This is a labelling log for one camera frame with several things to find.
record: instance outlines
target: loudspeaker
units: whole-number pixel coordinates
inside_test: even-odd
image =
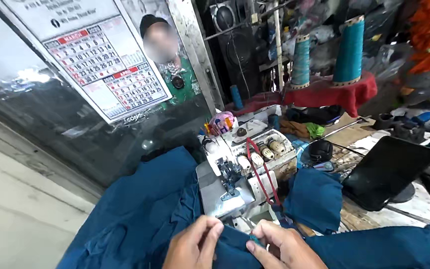
[[[240,23],[236,1],[211,5],[202,17],[206,35],[222,32]],[[242,99],[261,91],[256,43],[251,27],[242,26],[208,41],[222,89],[231,102],[230,86],[236,85]]]

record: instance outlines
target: red strap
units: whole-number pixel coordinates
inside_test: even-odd
[[[258,175],[257,170],[255,169],[255,167],[253,165],[253,162],[251,161],[250,145],[249,144],[251,144],[253,146],[255,152],[261,156],[260,150],[258,149],[257,145],[251,140],[251,138],[247,138],[247,156],[248,156],[248,160],[250,161],[251,168],[253,169],[255,176],[257,176],[257,179],[258,179],[258,182],[260,183],[261,189],[262,189],[263,193],[265,193],[265,197],[267,198],[267,202],[270,205],[273,205],[273,202],[269,199],[268,194],[265,190],[265,187],[263,186],[263,183],[260,180],[260,176]],[[279,199],[278,199],[278,193],[275,190],[275,186],[273,186],[273,182],[272,182],[271,177],[270,177],[270,172],[268,171],[268,168],[267,168],[267,165],[265,164],[265,162],[263,162],[263,167],[265,168],[265,171],[266,171],[267,176],[268,176],[268,180],[270,181],[271,189],[273,190],[273,194],[275,195],[276,204],[281,205],[281,203],[279,202]]]

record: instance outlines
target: april calendar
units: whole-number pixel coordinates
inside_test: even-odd
[[[120,2],[3,2],[108,123],[172,97]]]

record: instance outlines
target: hand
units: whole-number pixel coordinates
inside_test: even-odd
[[[327,269],[295,229],[261,220],[252,234],[262,243],[270,244],[267,251],[253,241],[247,242],[247,249],[265,269]]]
[[[200,216],[172,238],[162,269],[212,269],[215,245],[223,228],[218,218]]]

